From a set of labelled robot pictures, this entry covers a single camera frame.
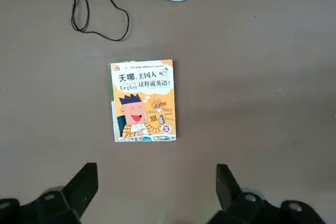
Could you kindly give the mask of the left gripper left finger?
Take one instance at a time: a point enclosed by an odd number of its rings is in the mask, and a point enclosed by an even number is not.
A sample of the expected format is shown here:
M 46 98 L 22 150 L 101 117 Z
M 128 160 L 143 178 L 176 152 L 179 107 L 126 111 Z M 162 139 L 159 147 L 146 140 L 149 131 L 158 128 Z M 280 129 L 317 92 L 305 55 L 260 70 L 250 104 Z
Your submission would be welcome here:
M 65 186 L 49 188 L 32 202 L 2 198 L 1 223 L 81 223 L 97 191 L 97 163 L 86 163 Z

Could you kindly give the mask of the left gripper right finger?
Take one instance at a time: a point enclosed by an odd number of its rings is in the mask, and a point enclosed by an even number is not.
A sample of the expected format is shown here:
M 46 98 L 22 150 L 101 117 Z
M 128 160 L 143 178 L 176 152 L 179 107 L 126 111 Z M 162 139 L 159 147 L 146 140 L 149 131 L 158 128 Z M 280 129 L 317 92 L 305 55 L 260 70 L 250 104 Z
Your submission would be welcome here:
M 279 207 L 243 191 L 226 164 L 216 165 L 216 193 L 221 205 L 210 223 L 325 223 L 305 202 L 285 200 Z

